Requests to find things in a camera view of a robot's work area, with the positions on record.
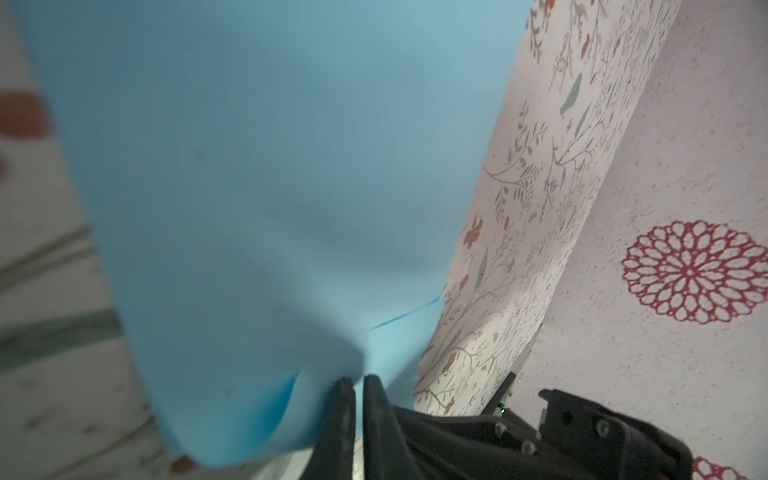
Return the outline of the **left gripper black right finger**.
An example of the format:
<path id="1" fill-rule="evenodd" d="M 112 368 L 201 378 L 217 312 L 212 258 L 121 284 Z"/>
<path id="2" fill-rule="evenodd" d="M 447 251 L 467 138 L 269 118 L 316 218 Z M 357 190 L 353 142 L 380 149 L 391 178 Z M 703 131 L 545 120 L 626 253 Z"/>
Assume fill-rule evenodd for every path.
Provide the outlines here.
<path id="1" fill-rule="evenodd" d="M 414 461 L 378 376 L 363 385 L 363 449 L 366 479 L 414 478 Z"/>

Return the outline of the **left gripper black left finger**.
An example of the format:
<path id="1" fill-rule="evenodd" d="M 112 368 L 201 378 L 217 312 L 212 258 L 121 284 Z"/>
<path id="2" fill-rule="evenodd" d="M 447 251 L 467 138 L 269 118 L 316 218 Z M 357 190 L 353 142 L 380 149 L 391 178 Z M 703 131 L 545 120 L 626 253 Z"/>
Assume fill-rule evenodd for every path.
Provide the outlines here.
<path id="1" fill-rule="evenodd" d="M 320 435 L 301 480 L 350 480 L 356 438 L 356 394 L 349 377 L 334 389 Z"/>

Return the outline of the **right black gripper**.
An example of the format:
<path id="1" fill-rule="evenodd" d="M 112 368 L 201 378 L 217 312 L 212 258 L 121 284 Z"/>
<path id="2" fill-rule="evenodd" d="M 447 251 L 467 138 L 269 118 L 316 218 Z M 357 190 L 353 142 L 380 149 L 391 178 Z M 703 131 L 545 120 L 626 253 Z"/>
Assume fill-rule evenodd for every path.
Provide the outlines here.
<path id="1" fill-rule="evenodd" d="M 551 447 L 510 416 L 394 413 L 427 479 L 574 479 L 571 460 L 598 479 L 692 476 L 691 450 L 664 430 L 561 390 L 543 389 L 539 397 L 547 402 L 541 440 Z"/>

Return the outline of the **light blue square paper sheet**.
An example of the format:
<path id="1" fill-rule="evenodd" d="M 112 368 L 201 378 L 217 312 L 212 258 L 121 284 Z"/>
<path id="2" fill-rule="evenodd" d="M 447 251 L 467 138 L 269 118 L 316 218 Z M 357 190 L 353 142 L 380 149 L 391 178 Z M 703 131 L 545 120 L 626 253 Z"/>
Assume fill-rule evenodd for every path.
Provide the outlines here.
<path id="1" fill-rule="evenodd" d="M 409 401 L 527 1 L 16 1 L 164 433 L 227 467 Z"/>

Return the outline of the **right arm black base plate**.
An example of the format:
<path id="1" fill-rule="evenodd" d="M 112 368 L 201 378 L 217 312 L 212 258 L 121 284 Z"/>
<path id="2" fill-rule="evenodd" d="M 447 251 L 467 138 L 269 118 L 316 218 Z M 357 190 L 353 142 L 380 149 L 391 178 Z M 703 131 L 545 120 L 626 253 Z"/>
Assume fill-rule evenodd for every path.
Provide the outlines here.
<path id="1" fill-rule="evenodd" d="M 508 394 L 511 392 L 512 387 L 517 379 L 517 375 L 514 372 L 510 372 L 497 390 L 491 396 L 489 402 L 483 408 L 482 415 L 492 415 L 495 417 L 503 417 L 507 407 L 505 400 Z"/>

